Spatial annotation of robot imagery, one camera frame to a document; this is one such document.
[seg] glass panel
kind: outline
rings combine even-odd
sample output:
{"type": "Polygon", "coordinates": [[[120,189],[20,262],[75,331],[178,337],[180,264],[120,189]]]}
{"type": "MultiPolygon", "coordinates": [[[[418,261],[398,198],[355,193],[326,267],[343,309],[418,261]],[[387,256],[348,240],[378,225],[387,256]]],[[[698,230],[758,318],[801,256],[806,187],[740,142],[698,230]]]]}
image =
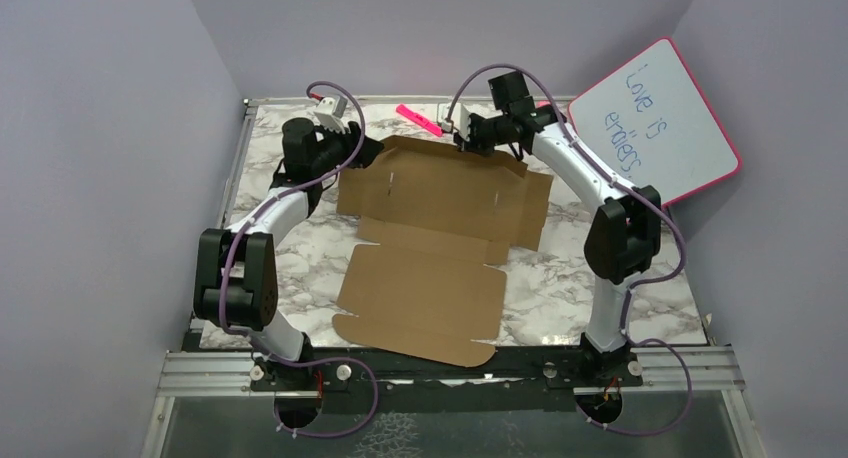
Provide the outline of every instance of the glass panel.
{"type": "MultiPolygon", "coordinates": [[[[616,425],[656,428],[672,420],[685,396],[637,393],[625,396],[616,425]]],[[[680,428],[652,438],[604,433],[578,413],[378,414],[358,433],[321,440],[277,433],[272,402],[262,398],[179,398],[163,456],[266,457],[738,457],[720,392],[696,393],[680,428]]],[[[358,417],[323,415],[310,430],[340,430],[358,417]]]]}

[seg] cardboard flap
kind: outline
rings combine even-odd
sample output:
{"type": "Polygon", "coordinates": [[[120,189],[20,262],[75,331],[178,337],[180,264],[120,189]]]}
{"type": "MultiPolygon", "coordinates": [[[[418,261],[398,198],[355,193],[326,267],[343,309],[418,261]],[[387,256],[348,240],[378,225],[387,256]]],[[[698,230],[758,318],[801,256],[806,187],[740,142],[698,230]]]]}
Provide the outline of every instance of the cardboard flap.
{"type": "Polygon", "coordinates": [[[457,341],[493,340],[505,292],[506,273],[480,263],[357,245],[336,304],[364,318],[457,341]]]}
{"type": "Polygon", "coordinates": [[[333,328],[352,343],[457,366],[479,366],[495,354],[495,347],[486,343],[457,340],[453,336],[350,315],[333,316],[333,328]]]}
{"type": "Polygon", "coordinates": [[[365,216],[359,220],[356,236],[374,243],[487,265],[506,264],[509,256],[509,243],[504,241],[493,242],[470,236],[425,230],[365,216]]]}
{"type": "Polygon", "coordinates": [[[341,173],[338,213],[538,249],[552,176],[506,153],[400,136],[384,143],[370,167],[341,173]]]}
{"type": "Polygon", "coordinates": [[[538,250],[539,240],[542,239],[542,228],[548,219],[548,197],[551,194],[553,175],[527,173],[527,194],[524,201],[524,214],[518,226],[515,245],[538,250]]]}

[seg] whiteboard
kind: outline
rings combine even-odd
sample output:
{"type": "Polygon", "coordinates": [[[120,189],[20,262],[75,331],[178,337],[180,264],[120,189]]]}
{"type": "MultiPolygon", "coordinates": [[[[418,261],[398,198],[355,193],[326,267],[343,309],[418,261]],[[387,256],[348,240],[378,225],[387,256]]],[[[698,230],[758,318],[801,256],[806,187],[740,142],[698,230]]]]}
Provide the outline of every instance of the whiteboard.
{"type": "Polygon", "coordinates": [[[568,108],[580,138],[665,205],[735,173],[741,160],[670,38],[578,96],[568,108]]]}

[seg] screw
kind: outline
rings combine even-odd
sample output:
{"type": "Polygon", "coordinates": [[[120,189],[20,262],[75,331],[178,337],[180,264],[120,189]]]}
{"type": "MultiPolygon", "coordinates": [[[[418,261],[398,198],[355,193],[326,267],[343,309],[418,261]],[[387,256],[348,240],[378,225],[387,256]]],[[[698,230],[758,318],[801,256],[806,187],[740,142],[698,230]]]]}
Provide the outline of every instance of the screw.
{"type": "Polygon", "coordinates": [[[542,370],[542,374],[545,375],[545,378],[556,378],[556,368],[554,368],[554,364],[550,361],[545,363],[545,369],[542,370]]]}
{"type": "Polygon", "coordinates": [[[642,364],[638,361],[631,361],[627,364],[627,371],[633,376],[642,376],[642,364]]]}
{"type": "Polygon", "coordinates": [[[339,365],[339,367],[336,368],[336,378],[341,381],[347,381],[351,375],[353,375],[353,370],[351,370],[348,365],[339,365]]]}
{"type": "Polygon", "coordinates": [[[255,365],[250,369],[250,379],[251,381],[259,381],[262,378],[265,378],[265,372],[262,371],[262,367],[259,365],[255,365]]]}

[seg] red wire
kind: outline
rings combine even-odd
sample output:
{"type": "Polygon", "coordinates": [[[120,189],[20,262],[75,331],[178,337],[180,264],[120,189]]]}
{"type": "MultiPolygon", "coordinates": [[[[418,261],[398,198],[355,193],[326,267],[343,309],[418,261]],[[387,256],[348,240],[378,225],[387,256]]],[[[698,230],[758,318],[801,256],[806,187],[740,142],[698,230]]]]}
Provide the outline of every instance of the red wire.
{"type": "Polygon", "coordinates": [[[621,392],[621,385],[618,383],[618,377],[613,376],[612,381],[610,381],[610,384],[607,385],[606,388],[604,388],[604,393],[606,393],[607,390],[609,390],[612,387],[612,385],[615,385],[615,388],[618,390],[619,393],[621,392]]]}
{"type": "Polygon", "coordinates": [[[324,397],[324,375],[321,373],[321,370],[318,370],[318,399],[324,397]]]}

